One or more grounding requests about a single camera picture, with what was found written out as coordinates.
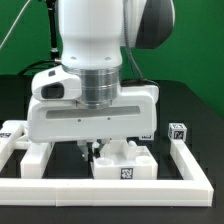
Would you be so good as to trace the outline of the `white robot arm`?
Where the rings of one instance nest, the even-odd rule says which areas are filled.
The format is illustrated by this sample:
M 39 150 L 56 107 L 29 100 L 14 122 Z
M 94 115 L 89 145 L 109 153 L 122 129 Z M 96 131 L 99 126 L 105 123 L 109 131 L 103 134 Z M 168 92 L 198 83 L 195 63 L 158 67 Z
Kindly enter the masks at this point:
M 171 34 L 173 0 L 58 0 L 61 64 L 37 73 L 28 109 L 31 141 L 150 136 L 159 87 L 120 84 L 122 46 L 153 49 Z

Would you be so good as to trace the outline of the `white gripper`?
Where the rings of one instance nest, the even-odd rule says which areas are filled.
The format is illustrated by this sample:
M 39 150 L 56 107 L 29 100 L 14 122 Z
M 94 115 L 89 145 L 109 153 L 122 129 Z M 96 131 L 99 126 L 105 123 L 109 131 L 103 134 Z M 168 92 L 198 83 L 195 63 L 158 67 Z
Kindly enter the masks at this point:
M 158 87 L 154 85 L 122 87 L 117 98 L 104 109 L 81 109 L 74 101 L 31 98 L 28 109 L 28 136 L 31 141 L 78 141 L 85 161 L 89 160 L 87 141 L 97 140 L 94 156 L 101 157 L 110 139 L 153 135 L 157 129 L 156 103 Z

